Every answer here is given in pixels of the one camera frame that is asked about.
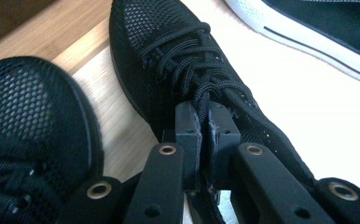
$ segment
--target wooden surface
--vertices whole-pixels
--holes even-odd
[[[221,0],[183,0],[212,34],[260,107],[292,141],[316,178],[360,187],[360,82],[251,31]],[[80,84],[99,119],[104,174],[121,181],[143,169],[157,143],[118,85],[108,42],[109,0],[59,0],[0,40],[0,59],[35,55]]]

